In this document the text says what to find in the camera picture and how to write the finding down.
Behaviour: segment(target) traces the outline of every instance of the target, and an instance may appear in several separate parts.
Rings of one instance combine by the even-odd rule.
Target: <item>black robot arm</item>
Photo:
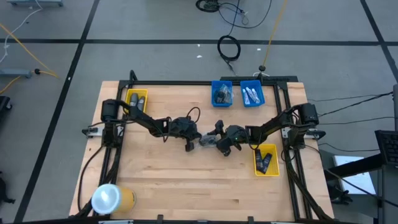
[[[301,124],[293,123],[293,114],[298,111],[298,116]],[[240,144],[257,144],[260,145],[262,142],[267,140],[267,137],[282,129],[291,128],[289,131],[289,146],[303,147],[303,137],[310,128],[314,128],[319,124],[317,111],[315,106],[310,103],[302,105],[295,105],[280,114],[275,118],[272,118],[262,126],[245,126],[242,128],[237,125],[231,125],[223,131],[223,121],[219,120],[216,123],[216,129],[208,134],[220,134],[221,139],[217,141],[216,146],[224,156],[228,156],[231,153],[231,146],[235,146],[241,150]]]
[[[108,142],[110,142],[111,137],[117,135],[117,129],[114,127],[115,123],[126,122],[126,120],[117,119],[120,106],[127,110],[128,113],[126,118],[128,121],[134,121],[145,127],[153,137],[172,136],[186,139],[187,145],[185,146],[185,150],[187,152],[193,149],[193,143],[191,141],[201,137],[201,134],[197,130],[196,123],[191,120],[190,116],[179,117],[174,120],[170,117],[153,119],[136,106],[130,106],[121,100],[109,99],[103,101],[101,110],[101,120],[105,122],[103,142],[104,140],[106,141],[108,137]]]

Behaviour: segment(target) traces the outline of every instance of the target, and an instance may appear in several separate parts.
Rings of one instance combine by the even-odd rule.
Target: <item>plastic bin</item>
[[[126,102],[128,105],[130,105],[130,98],[131,98],[131,95],[132,95],[133,93],[137,93],[137,94],[138,94],[138,100],[139,100],[139,98],[141,98],[142,96],[145,97],[145,103],[144,103],[144,113],[145,113],[145,111],[146,111],[146,109],[147,109],[147,103],[148,103],[148,90],[146,90],[146,89],[128,89],[128,90],[127,90],[127,94],[126,94],[126,100],[125,100],[125,102]]]
[[[221,88],[222,85],[226,85],[228,89],[231,91],[231,103],[216,103],[214,101],[214,95],[216,90]],[[233,95],[232,95],[232,82],[231,81],[211,81],[211,104],[214,107],[229,107],[232,105]]]
[[[244,104],[244,94],[243,90],[246,89],[246,87],[249,87],[249,89],[254,89],[260,99],[260,103],[255,103],[254,100],[251,99],[249,96],[249,101],[250,104],[246,105]],[[241,81],[241,92],[242,92],[242,99],[243,99],[243,106],[244,107],[253,107],[253,106],[260,106],[266,103],[264,99],[264,94],[262,93],[262,86],[260,83],[260,80],[250,80],[250,81]]]
[[[256,169],[256,154],[253,150],[253,164],[254,164],[254,173],[256,176],[259,177],[278,177],[279,176],[279,163],[278,163],[278,152],[276,150],[276,145],[275,144],[261,144],[259,146],[260,152],[261,152],[261,159],[264,159],[267,153],[271,154],[271,161],[268,165],[268,169],[266,174],[263,174],[262,172],[258,171]]]

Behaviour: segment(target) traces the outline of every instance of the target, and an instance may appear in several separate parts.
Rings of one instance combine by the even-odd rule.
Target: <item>concrete floor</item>
[[[64,7],[45,7],[29,19],[16,35],[21,39],[71,39],[75,44],[26,44],[60,79],[41,75],[22,79],[5,95],[14,107],[0,129],[0,170],[7,180],[14,205],[3,204],[0,217],[13,222],[32,169],[42,147],[55,105],[67,77],[94,0],[65,0]],[[267,40],[282,5],[273,0],[265,22],[255,29],[235,28],[232,36],[241,40]],[[367,0],[384,40],[398,41],[395,0]],[[249,12],[250,24],[261,19],[268,0],[241,1]],[[0,2],[0,22],[9,29],[32,10]],[[224,12],[232,19],[232,12]],[[184,0],[100,0],[88,39],[125,40],[217,40],[230,26],[218,13],[196,9],[195,1]],[[0,30],[0,39],[6,33]],[[289,0],[275,40],[377,41],[359,0]],[[267,45],[242,45],[241,57],[233,62],[238,75],[252,75],[262,62]],[[398,47],[389,47],[398,60]],[[235,46],[223,51],[234,54]],[[9,56],[1,68],[39,67],[18,44],[10,44]],[[27,207],[24,221],[65,218],[72,202],[86,144],[80,130],[91,123],[102,81],[127,79],[133,69],[139,80],[217,80],[233,75],[218,55],[215,44],[85,44],[63,105],[49,151]],[[296,75],[304,82],[307,96],[325,99],[386,93],[396,79],[380,46],[273,45],[267,61],[270,75]],[[0,87],[10,79],[0,78]],[[315,103],[319,113],[346,106],[356,100]],[[393,116],[390,96],[371,101],[321,119],[322,123]],[[344,126],[319,126],[327,132],[320,141],[341,149],[377,149],[376,129],[394,129],[384,119]],[[372,153],[334,154],[370,156]],[[362,215],[336,217],[364,223]]]

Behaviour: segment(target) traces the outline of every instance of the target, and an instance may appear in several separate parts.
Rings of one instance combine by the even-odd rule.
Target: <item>yellow cup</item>
[[[132,190],[114,184],[99,186],[91,198],[91,205],[99,214],[130,212],[135,203],[136,196]]]

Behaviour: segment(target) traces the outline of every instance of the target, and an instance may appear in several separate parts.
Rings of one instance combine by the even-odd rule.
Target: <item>wooden tabletop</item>
[[[117,87],[118,82],[103,82],[93,123],[100,121],[102,101],[115,99]],[[266,103],[258,108],[243,107],[239,86],[233,87],[235,97],[230,108],[211,105],[211,86],[136,85],[134,88],[148,89],[146,113],[154,119],[186,116],[192,107],[199,107],[201,116],[197,126],[203,134],[214,130],[219,119],[224,121],[225,128],[230,124],[260,126],[277,115],[271,86],[262,88]],[[303,83],[288,83],[288,88],[292,105],[307,102]],[[285,105],[282,92],[280,96]],[[197,115],[194,110],[192,119]],[[184,139],[169,138],[163,143],[162,138],[154,138],[138,124],[129,124],[124,134],[117,184],[135,191],[137,203],[130,213],[113,214],[112,218],[153,220],[163,214],[165,220],[245,221],[253,216],[255,221],[294,221],[286,168],[280,158],[280,131],[271,134],[265,143],[277,146],[278,177],[254,175],[252,150],[247,144],[242,145],[242,151],[232,147],[228,157],[216,148],[202,148],[197,143],[193,151],[185,152]],[[88,140],[81,168],[100,144],[100,137]],[[314,140],[306,140],[306,144],[317,148]],[[90,199],[98,186],[104,152],[103,149],[90,162],[85,172],[82,203]],[[308,191],[325,213],[333,217],[319,153],[308,148],[302,149],[301,155]],[[71,215],[78,211],[77,189],[76,185]],[[298,188],[296,191],[300,215],[305,217],[302,196]]]

